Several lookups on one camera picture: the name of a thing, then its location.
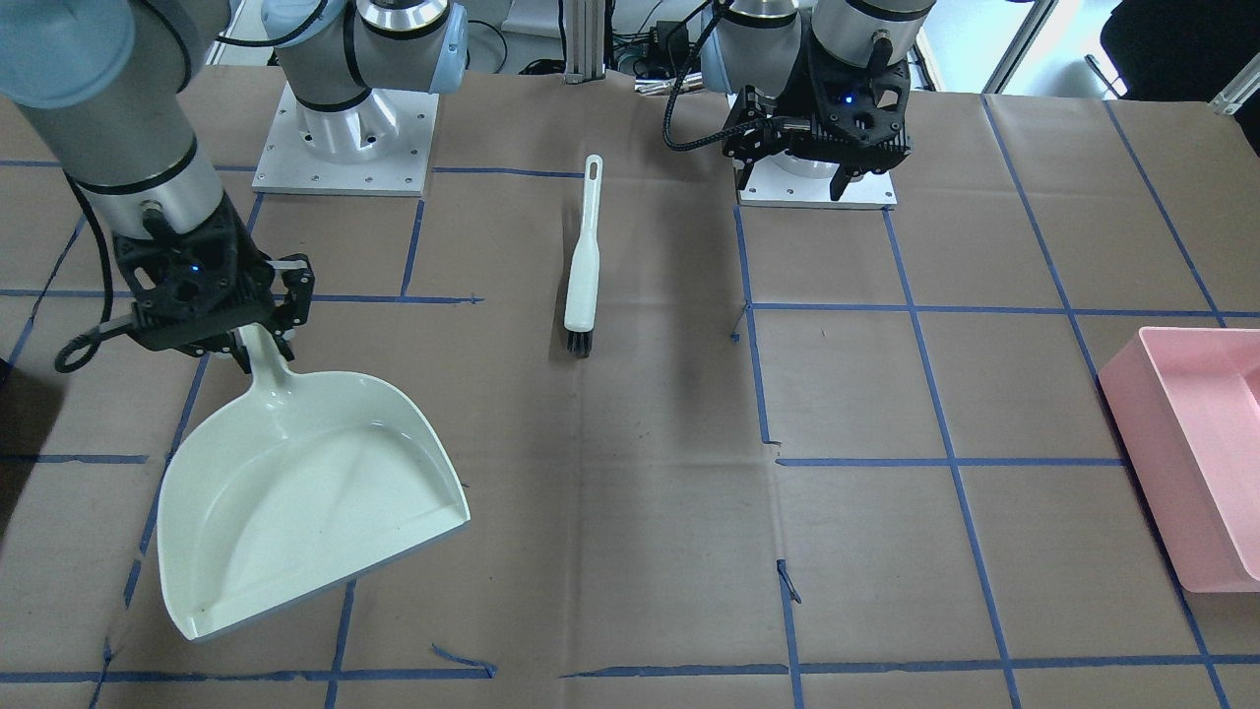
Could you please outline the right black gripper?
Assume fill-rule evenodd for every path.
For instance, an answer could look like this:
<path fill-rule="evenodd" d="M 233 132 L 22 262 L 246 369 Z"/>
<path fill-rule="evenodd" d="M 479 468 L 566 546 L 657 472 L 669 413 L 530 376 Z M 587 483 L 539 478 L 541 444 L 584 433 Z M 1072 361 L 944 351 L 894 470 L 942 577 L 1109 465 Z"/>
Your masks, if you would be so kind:
<path fill-rule="evenodd" d="M 270 259 L 233 208 L 217 208 L 185 234 L 147 208 L 141 227 L 145 239 L 112 235 L 113 259 L 134 296 L 127 317 L 111 322 L 113 332 L 154 353 L 229 350 L 252 375 L 246 337 L 234 329 L 261 324 L 284 360 L 294 361 L 289 341 L 309 319 L 315 287 L 306 254 Z"/>

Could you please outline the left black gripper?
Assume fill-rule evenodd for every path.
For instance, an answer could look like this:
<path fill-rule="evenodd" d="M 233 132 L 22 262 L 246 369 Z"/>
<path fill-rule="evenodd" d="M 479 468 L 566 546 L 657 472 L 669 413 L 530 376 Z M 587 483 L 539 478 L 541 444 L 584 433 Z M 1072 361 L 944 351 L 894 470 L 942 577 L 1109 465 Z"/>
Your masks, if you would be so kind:
<path fill-rule="evenodd" d="M 861 180 L 864 170 L 895 169 L 914 151 L 906 128 L 910 78 L 908 60 L 895 60 L 895 44 L 872 39 L 850 64 L 829 53 L 816 39 L 806 39 L 799 50 L 788 84 L 767 102 L 765 116 L 805 118 L 806 136 L 790 146 L 798 156 L 838 162 L 829 181 L 829 199 L 839 203 L 845 190 Z M 724 139 L 743 133 L 753 122 L 724 126 Z M 756 159 L 741 159 L 736 189 L 747 188 Z"/>

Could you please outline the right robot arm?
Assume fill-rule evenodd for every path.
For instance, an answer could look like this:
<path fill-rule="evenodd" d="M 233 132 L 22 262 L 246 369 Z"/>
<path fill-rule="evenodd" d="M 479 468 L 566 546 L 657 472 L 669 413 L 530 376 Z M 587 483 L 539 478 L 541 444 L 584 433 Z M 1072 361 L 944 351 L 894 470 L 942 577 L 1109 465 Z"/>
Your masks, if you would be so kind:
<path fill-rule="evenodd" d="M 234 1 L 5 1 L 3 94 L 60 161 L 97 243 L 100 322 L 55 355 L 86 366 L 127 336 L 233 356 L 262 329 L 292 359 L 315 287 L 306 254 L 265 254 L 176 94 L 215 44 L 272 50 L 286 99 L 260 157 L 265 191 L 417 194 L 438 94 L 467 71 L 455 1 L 265 1 L 262 39 L 231 37 Z"/>

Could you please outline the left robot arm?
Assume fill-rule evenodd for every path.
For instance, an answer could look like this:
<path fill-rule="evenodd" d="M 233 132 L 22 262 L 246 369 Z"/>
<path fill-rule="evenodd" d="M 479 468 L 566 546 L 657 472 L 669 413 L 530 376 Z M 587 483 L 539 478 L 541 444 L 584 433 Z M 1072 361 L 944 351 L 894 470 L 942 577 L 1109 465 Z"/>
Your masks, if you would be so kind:
<path fill-rule="evenodd" d="M 721 152 L 742 205 L 879 210 L 914 151 L 908 52 L 929 1 L 732 1 L 707 10 L 707 89 L 726 94 Z"/>

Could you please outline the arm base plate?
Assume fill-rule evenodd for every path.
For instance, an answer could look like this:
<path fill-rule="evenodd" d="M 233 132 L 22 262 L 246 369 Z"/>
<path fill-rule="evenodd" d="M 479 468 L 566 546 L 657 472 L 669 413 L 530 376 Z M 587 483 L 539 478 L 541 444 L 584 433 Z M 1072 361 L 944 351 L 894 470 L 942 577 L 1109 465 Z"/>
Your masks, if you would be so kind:
<path fill-rule="evenodd" d="M 375 89 L 350 110 L 321 112 L 284 87 L 252 186 L 292 196 L 423 196 L 438 102 Z"/>
<path fill-rule="evenodd" d="M 897 205 L 895 183 L 885 167 L 864 170 L 862 179 L 848 186 L 842 201 L 832 201 L 829 181 L 838 162 L 798 156 L 790 146 L 793 139 L 806 136 L 809 121 L 765 116 L 769 103 L 759 99 L 753 87 L 728 94 L 727 99 L 730 115 L 724 126 L 753 122 L 750 130 L 721 142 L 735 170 L 741 159 L 757 161 L 747 188 L 737 191 L 741 205 L 840 210 L 887 210 Z"/>

